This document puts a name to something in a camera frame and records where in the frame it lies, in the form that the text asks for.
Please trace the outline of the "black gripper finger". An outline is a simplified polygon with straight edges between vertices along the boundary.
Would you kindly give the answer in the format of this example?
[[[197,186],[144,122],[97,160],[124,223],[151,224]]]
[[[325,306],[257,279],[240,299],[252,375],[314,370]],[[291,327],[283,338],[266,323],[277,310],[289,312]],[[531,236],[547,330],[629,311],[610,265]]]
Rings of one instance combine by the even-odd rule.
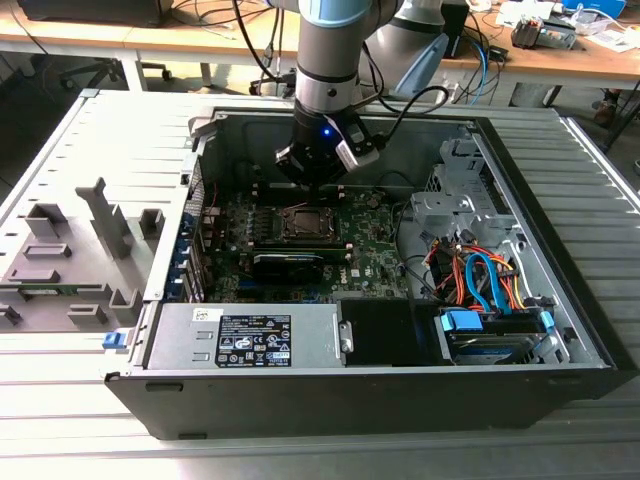
[[[300,187],[310,200],[318,198],[319,173],[313,159],[303,146],[290,144],[275,152],[275,165],[294,184]]]
[[[315,168],[315,198],[321,198],[324,186],[335,183],[345,173],[346,169],[338,158],[321,160]]]

